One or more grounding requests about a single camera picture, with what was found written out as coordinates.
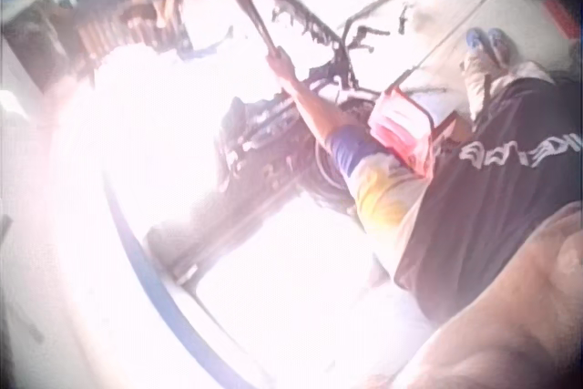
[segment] colorful sleeve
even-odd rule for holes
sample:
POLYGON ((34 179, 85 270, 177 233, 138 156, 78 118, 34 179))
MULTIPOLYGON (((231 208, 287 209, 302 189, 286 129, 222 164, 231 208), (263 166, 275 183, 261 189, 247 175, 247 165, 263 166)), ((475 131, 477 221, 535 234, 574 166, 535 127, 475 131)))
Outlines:
POLYGON ((393 240, 404 216, 427 186, 365 127, 334 131, 327 143, 352 193, 367 233, 378 241, 393 240))

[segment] white pants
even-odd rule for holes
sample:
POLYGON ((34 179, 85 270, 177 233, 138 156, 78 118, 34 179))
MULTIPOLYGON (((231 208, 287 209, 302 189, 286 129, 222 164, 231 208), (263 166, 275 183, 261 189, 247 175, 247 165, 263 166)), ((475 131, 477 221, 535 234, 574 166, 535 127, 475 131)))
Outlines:
POLYGON ((472 120, 484 107, 486 75, 490 75, 490 96, 494 97, 502 89, 517 79, 533 77, 554 83, 538 64, 527 61, 510 68, 502 68, 483 50, 471 49, 464 60, 464 80, 472 120))

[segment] blue stripe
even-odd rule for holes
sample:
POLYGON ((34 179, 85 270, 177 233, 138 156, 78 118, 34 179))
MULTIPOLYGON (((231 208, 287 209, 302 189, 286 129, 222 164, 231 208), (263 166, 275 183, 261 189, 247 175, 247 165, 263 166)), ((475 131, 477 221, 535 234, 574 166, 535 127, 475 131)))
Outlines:
POLYGON ((144 292, 149 297, 166 325, 187 349, 190 355, 202 366, 214 380, 225 389, 254 389, 240 375, 222 360, 215 351, 200 337, 194 327, 180 311, 156 270, 148 260, 138 239, 131 231, 107 178, 104 177, 104 190, 116 224, 119 239, 128 256, 129 262, 139 279, 144 292))
POLYGON ((356 125, 336 129, 326 139, 326 143, 336 166, 348 178, 362 159, 378 153, 392 155, 389 149, 373 138, 365 127, 356 125))

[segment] red bag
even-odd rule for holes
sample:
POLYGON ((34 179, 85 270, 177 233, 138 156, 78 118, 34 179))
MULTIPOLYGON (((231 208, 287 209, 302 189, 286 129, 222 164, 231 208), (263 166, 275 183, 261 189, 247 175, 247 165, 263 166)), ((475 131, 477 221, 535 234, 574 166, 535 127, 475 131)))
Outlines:
POLYGON ((433 177, 431 115, 398 87, 384 92, 369 118, 371 135, 418 175, 433 177))

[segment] shoe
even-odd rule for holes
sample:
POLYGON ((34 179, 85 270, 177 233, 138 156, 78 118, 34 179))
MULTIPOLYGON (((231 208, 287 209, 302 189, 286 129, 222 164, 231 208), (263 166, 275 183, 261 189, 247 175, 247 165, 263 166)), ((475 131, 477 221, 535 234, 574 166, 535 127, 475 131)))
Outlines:
POLYGON ((492 50, 494 50, 494 55, 496 56, 496 61, 501 67, 508 67, 510 64, 510 41, 506 34, 497 28, 490 29, 488 31, 488 39, 490 40, 490 45, 492 50))
POLYGON ((482 34, 482 30, 478 27, 473 27, 467 31, 465 42, 470 49, 484 49, 486 47, 482 34))

